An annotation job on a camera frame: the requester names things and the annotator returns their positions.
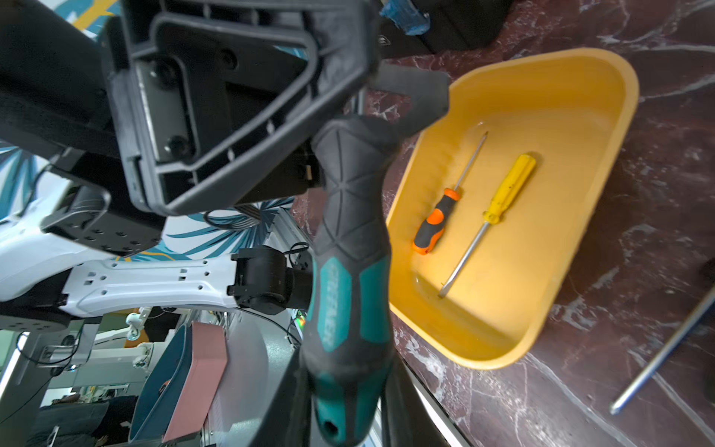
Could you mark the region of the small orange grey screwdriver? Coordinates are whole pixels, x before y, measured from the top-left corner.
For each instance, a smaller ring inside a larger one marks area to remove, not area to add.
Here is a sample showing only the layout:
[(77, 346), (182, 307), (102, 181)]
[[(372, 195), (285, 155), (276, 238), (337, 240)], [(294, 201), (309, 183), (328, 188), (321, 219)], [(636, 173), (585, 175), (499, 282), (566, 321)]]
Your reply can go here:
[(467, 175), (476, 161), (476, 158), (480, 154), (480, 150), (482, 150), (484, 143), (488, 139), (488, 135), (489, 132), (485, 132), (482, 135), (477, 149), (469, 158), (465, 169), (463, 169), (454, 187), (444, 189), (439, 202), (419, 226), (413, 239), (413, 250), (420, 255), (427, 255), (428, 253), (431, 253), (445, 232), (447, 221), (454, 212), (455, 205), (462, 197), (460, 193), (460, 186), (467, 178)]

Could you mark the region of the yellow plastic storage box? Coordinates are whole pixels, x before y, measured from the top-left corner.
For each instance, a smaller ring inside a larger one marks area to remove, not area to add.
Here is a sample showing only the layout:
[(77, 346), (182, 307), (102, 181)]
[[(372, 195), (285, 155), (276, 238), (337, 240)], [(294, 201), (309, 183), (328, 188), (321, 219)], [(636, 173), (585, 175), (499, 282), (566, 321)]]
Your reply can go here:
[[(456, 79), (449, 113), (417, 141), (387, 217), (394, 314), (465, 368), (494, 370), (523, 357), (587, 230), (639, 96), (634, 68), (597, 48), (503, 61)], [(419, 226), (485, 132), (445, 232), (420, 255), (413, 250)], [(533, 156), (536, 168), (439, 298), (522, 154)]]

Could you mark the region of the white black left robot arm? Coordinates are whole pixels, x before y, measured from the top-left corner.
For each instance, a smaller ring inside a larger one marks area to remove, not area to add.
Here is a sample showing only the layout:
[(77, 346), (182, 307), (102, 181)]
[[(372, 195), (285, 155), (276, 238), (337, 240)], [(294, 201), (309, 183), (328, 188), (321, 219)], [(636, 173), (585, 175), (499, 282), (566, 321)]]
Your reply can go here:
[[(446, 74), (384, 64), (372, 1), (125, 1), (97, 39), (1, 5), (1, 138), (48, 162), (1, 223), (1, 326), (132, 307), (303, 309), (255, 446), (442, 446), (394, 348), (382, 188), (449, 109)], [(320, 187), (313, 266), (279, 251), (136, 264), (167, 219)]]

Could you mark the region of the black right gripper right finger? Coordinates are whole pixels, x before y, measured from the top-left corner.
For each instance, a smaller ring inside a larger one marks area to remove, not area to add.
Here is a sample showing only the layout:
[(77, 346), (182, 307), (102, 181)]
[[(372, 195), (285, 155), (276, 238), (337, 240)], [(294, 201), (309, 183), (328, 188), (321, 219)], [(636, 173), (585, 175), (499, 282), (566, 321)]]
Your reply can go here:
[(382, 392), (383, 446), (445, 447), (403, 360), (395, 355)]

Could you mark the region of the yellow handle screwdriver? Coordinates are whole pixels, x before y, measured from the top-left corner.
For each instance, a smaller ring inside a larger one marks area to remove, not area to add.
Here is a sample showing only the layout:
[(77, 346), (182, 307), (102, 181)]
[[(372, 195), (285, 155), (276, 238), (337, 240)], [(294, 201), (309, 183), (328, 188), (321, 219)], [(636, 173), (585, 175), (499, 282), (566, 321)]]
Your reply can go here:
[(535, 168), (536, 159), (531, 155), (522, 154), (516, 159), (503, 182), (500, 184), (499, 188), (497, 188), (488, 208), (482, 214), (483, 223), (478, 233), (471, 241), (454, 270), (452, 270), (452, 273), (450, 277), (448, 277), (446, 283), (439, 290), (439, 298), (445, 298), (450, 290), (452, 290), (454, 283), (456, 283), (459, 275), (464, 270), (467, 262), (478, 248), (478, 245), (486, 235), (487, 231), (492, 226), (501, 222), (503, 214), (511, 207), (512, 203), (519, 195), (521, 189), (523, 189), (523, 186), (526, 184)]

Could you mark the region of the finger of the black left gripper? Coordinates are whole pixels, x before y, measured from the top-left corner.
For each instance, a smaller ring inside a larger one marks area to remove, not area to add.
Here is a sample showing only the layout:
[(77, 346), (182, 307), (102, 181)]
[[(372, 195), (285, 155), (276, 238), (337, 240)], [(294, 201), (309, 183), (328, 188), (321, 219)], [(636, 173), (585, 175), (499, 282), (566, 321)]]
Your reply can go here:
[(298, 196), (310, 143), (375, 72), (371, 1), (124, 1), (102, 69), (128, 193), (181, 216)]
[(415, 67), (382, 64), (367, 86), (406, 97), (410, 109), (393, 122), (398, 136), (409, 138), (430, 127), (450, 109), (450, 76)]

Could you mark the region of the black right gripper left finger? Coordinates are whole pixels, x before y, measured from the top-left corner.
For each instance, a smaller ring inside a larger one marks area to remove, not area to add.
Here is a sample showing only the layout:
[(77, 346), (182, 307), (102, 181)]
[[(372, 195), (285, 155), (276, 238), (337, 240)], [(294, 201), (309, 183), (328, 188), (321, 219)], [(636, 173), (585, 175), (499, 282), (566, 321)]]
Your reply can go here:
[(311, 400), (305, 367), (290, 362), (250, 447), (309, 446)]

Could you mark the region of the green black screwdriver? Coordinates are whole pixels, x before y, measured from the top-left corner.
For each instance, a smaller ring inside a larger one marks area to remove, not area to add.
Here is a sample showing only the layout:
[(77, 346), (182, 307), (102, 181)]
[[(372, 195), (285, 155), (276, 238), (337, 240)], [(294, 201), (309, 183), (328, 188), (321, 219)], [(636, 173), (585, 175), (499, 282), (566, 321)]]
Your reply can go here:
[(393, 362), (382, 188), (399, 144), (390, 123), (366, 115), (333, 119), (313, 140), (327, 199), (302, 360), (318, 429), (332, 446), (367, 437)]

